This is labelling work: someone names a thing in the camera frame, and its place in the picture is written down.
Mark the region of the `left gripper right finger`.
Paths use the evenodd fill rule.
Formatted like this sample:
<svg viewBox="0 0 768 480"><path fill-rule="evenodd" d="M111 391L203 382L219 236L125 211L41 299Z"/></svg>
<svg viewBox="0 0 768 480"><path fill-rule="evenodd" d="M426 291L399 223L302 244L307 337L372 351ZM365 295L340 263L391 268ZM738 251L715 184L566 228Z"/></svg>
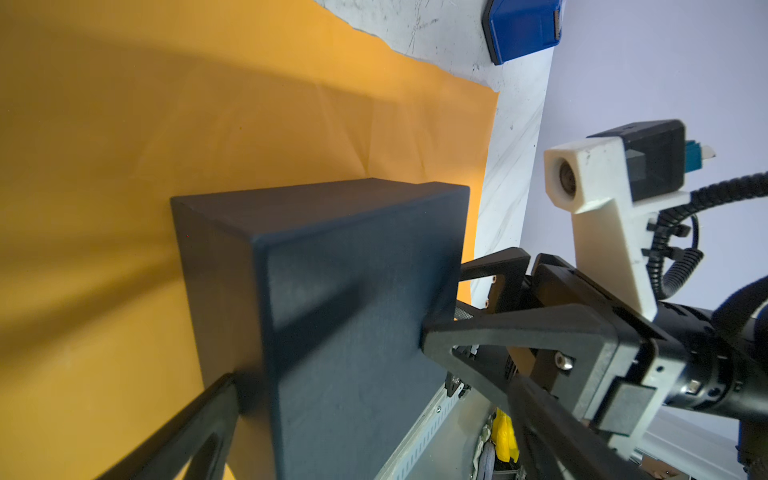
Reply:
<svg viewBox="0 0 768 480"><path fill-rule="evenodd" d="M654 415L654 387L624 373L517 374L508 407L528 479L646 479L628 461Z"/></svg>

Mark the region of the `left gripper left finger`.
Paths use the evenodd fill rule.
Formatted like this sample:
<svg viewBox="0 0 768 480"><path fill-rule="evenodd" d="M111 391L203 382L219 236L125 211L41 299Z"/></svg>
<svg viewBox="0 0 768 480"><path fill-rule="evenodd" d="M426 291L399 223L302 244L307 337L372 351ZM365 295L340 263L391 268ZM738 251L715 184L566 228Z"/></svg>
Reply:
<svg viewBox="0 0 768 480"><path fill-rule="evenodd" d="M221 479L240 409L235 378L215 381L102 479Z"/></svg>

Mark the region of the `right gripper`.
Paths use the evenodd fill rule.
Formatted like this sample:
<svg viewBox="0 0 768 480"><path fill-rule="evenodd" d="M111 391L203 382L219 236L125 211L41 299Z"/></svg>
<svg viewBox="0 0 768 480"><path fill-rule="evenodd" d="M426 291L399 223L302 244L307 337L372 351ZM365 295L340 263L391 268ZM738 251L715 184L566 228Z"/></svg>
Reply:
<svg viewBox="0 0 768 480"><path fill-rule="evenodd" d="M461 266L461 282L486 277L491 315L426 327L424 354L510 413L505 363L454 352L509 347L520 374L629 458L683 371L682 344L557 256L510 247Z"/></svg>

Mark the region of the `dark navy gift box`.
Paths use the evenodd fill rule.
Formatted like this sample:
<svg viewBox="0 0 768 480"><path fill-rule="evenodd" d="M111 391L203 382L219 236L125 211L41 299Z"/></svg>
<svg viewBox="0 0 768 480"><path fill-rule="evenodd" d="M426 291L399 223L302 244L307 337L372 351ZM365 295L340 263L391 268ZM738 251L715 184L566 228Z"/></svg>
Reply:
<svg viewBox="0 0 768 480"><path fill-rule="evenodd" d="M470 190L362 179L170 201L203 381L235 378L238 479L372 479L445 371Z"/></svg>

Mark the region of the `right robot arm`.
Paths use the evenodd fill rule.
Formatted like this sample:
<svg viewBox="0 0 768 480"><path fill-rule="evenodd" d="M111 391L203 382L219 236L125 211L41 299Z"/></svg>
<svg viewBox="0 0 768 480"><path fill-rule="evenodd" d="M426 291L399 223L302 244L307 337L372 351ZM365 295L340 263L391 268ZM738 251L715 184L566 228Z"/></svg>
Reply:
<svg viewBox="0 0 768 480"><path fill-rule="evenodd" d="M530 479L638 479L630 456L664 406L740 423L737 458L767 475L767 318L759 280L715 311L632 312L554 255L512 247L468 262L490 303L427 325L424 354L510 416Z"/></svg>

